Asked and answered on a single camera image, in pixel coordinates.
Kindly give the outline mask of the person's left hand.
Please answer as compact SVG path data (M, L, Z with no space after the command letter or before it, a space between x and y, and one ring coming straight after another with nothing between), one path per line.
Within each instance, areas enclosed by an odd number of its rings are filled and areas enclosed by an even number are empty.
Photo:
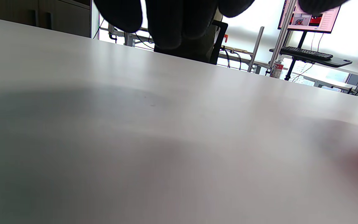
M147 0L145 2L148 31L155 44L175 49L182 38L202 37L216 10L225 17L236 17L246 11L253 0ZM143 22L139 0L95 0L102 17L114 27L135 33Z

